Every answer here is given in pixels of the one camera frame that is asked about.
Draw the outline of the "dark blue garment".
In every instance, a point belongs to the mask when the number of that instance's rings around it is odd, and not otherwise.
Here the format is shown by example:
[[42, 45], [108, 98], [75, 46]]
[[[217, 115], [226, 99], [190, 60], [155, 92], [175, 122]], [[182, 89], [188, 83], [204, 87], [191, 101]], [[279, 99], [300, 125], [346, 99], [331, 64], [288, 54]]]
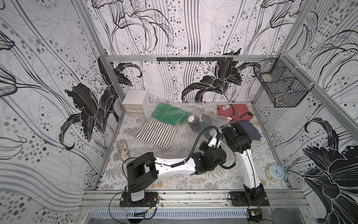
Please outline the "dark blue garment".
[[248, 134], [252, 141], [261, 140], [262, 136], [251, 122], [249, 122], [248, 120], [241, 121], [239, 122], [239, 125], [244, 129], [244, 131]]

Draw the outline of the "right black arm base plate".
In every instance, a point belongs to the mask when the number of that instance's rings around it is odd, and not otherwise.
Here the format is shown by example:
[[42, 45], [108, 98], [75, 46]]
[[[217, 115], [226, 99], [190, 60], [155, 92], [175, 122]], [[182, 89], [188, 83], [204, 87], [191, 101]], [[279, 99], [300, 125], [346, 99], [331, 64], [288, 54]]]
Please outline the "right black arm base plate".
[[260, 183], [258, 187], [250, 189], [244, 185], [244, 190], [230, 191], [229, 199], [235, 207], [240, 206], [269, 206], [269, 200]]

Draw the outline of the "clear plastic vacuum bag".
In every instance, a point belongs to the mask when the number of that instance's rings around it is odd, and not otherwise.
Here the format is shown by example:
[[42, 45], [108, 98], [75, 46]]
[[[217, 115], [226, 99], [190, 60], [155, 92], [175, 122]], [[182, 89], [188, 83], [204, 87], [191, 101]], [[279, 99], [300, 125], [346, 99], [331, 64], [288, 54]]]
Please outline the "clear plastic vacuum bag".
[[151, 117], [172, 126], [188, 124], [194, 132], [198, 133], [209, 126], [224, 127], [231, 121], [229, 117], [205, 114], [194, 107], [179, 107], [168, 103], [158, 103]]

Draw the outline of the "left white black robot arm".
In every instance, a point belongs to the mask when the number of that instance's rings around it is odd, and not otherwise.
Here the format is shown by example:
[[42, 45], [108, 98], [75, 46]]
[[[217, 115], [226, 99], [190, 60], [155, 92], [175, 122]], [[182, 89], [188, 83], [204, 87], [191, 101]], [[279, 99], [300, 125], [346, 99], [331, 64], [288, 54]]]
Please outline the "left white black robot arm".
[[[209, 130], [215, 130], [208, 141], [203, 141], [199, 147], [200, 152], [194, 150], [200, 137]], [[196, 138], [187, 158], [162, 159], [154, 156], [153, 152], [145, 153], [140, 157], [127, 159], [126, 168], [127, 192], [132, 202], [142, 201], [145, 198], [145, 189], [154, 183], [159, 177], [170, 175], [202, 175], [215, 170], [217, 166], [223, 169], [232, 169], [225, 166], [227, 154], [221, 147], [224, 135], [215, 126], [204, 128]]]

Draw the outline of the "red garment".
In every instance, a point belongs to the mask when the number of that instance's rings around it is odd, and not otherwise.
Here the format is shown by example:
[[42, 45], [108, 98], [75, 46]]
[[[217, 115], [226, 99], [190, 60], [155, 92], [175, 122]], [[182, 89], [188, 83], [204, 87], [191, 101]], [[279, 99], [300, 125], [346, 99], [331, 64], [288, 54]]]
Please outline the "red garment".
[[218, 105], [217, 113], [219, 116], [229, 117], [232, 121], [237, 122], [250, 121], [253, 118], [253, 114], [246, 104]]

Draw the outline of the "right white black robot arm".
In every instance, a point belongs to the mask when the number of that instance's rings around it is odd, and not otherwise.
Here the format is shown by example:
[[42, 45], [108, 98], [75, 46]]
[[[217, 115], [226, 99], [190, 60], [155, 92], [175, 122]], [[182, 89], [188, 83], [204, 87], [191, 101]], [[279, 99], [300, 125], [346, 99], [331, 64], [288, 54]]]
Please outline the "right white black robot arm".
[[264, 187], [252, 160], [251, 137], [238, 122], [217, 128], [209, 115], [201, 117], [191, 115], [188, 118], [188, 125], [193, 131], [199, 133], [190, 155], [186, 158], [186, 161], [193, 160], [195, 163], [194, 175], [202, 175], [214, 170], [217, 166], [223, 169], [232, 169], [235, 166], [235, 163], [230, 166], [224, 165], [227, 160], [227, 154], [221, 147], [221, 143], [224, 143], [234, 155], [240, 156], [239, 161], [244, 177], [244, 195], [247, 201], [254, 201], [264, 195]]

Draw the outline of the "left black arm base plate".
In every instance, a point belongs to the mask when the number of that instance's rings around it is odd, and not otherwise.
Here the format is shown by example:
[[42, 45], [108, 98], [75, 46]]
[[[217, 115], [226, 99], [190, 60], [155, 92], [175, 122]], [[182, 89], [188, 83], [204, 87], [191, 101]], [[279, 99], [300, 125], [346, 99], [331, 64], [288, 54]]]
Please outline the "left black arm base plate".
[[156, 207], [158, 202], [157, 192], [139, 191], [135, 193], [125, 192], [120, 198], [120, 206], [125, 208]]

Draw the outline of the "green garment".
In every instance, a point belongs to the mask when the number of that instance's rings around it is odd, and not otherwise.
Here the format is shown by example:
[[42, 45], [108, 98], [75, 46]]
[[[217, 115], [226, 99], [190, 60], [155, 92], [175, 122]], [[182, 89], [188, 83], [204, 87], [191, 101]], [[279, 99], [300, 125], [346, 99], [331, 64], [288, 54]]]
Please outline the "green garment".
[[185, 124], [192, 114], [167, 103], [158, 103], [151, 117], [172, 126]]

